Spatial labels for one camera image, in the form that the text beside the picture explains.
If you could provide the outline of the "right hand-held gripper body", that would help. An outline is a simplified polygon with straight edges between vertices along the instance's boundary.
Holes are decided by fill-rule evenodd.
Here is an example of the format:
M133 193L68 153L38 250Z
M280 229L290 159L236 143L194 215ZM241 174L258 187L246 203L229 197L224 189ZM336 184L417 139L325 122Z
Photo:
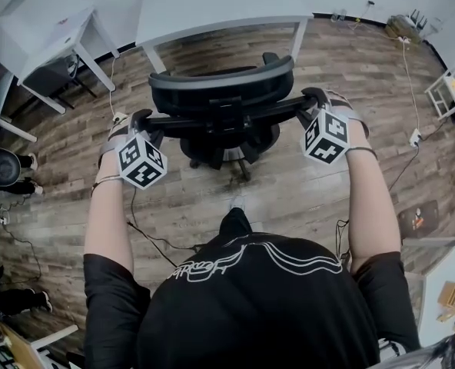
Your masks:
M349 122L361 123L366 136L369 128L347 98L323 88L305 88L303 96L316 104L301 111L304 136L301 148L306 158L332 165L350 150Z

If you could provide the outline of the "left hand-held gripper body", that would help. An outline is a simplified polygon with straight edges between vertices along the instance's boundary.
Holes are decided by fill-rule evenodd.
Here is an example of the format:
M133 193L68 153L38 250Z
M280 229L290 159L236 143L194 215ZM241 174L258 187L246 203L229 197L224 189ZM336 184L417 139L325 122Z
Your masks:
M135 188L146 189L167 174L168 159L160 151L162 130L148 131L148 114L115 114L108 140L101 146L99 157L116 156L118 173L101 179L122 180Z

